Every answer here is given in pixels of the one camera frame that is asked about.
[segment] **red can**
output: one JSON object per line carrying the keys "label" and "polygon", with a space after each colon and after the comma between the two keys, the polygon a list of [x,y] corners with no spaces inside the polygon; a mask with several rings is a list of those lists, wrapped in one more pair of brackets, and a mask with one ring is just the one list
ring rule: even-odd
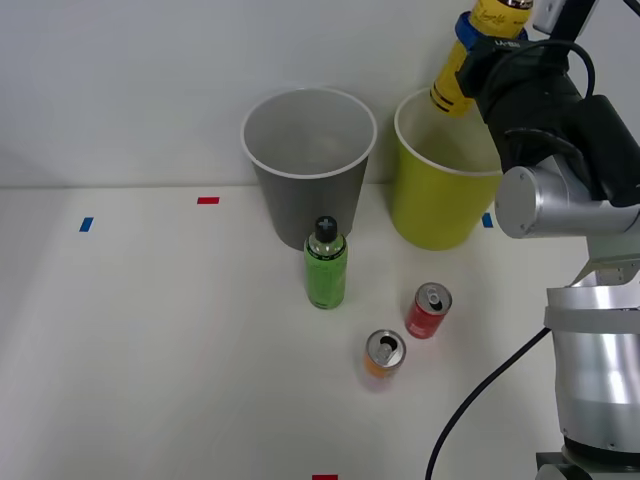
{"label": "red can", "polygon": [[416,338],[431,338],[451,309],[451,293],[439,283],[425,283],[416,292],[405,325]]}

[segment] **white wall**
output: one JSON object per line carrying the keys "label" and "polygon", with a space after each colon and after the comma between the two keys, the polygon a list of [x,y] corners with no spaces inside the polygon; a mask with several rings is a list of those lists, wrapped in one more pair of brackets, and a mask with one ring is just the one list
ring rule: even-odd
{"label": "white wall", "polygon": [[[637,35],[622,30],[640,31],[640,20],[622,0],[600,3],[583,43],[596,57],[599,91],[640,132],[640,72],[618,54],[635,58]],[[254,183],[240,122],[283,86],[354,93],[388,132],[395,105],[430,83],[456,16],[472,4],[5,0],[0,185]],[[384,138],[381,146],[370,180],[389,176]]]}

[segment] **yellow object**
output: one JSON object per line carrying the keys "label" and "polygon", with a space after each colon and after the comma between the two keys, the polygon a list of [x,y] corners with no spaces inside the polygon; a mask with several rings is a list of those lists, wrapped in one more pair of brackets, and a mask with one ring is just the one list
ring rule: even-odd
{"label": "yellow object", "polygon": [[394,125],[400,153],[391,209],[396,230],[429,250],[461,244],[493,201],[502,175],[477,108],[462,119],[440,115],[424,89],[400,104]]}
{"label": "yellow object", "polygon": [[[501,0],[478,0],[471,11],[469,22],[485,35],[516,38],[524,28],[530,13],[530,6],[516,8],[505,5]],[[467,50],[456,40],[447,63],[431,87],[434,105],[440,111],[454,117],[464,115],[473,103],[473,100],[462,94],[455,76],[465,58],[467,58]]]}

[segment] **can lid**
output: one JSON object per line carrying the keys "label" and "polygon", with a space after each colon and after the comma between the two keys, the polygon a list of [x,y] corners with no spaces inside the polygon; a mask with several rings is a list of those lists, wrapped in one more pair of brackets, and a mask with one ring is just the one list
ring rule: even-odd
{"label": "can lid", "polygon": [[446,315],[451,308],[451,293],[439,283],[425,283],[416,292],[416,303],[432,315]]}
{"label": "can lid", "polygon": [[338,238],[338,222],[330,216],[323,216],[316,220],[316,238],[321,243],[331,243]]}
{"label": "can lid", "polygon": [[378,330],[367,340],[369,358],[382,368],[397,368],[404,361],[407,346],[393,330]]}

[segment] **white table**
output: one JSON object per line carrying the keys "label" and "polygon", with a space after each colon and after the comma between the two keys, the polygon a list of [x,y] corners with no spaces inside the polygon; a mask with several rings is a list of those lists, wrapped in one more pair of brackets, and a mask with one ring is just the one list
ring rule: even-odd
{"label": "white table", "polygon": [[[582,240],[497,226],[420,250],[377,186],[349,241],[345,302],[321,311],[257,188],[0,191],[2,479],[422,479],[451,413],[586,259]],[[420,341],[402,321],[425,281],[454,307]],[[383,327],[409,353],[376,391],[360,368]],[[489,388],[434,478],[532,480],[536,451],[561,444],[553,363],[545,339]]]}

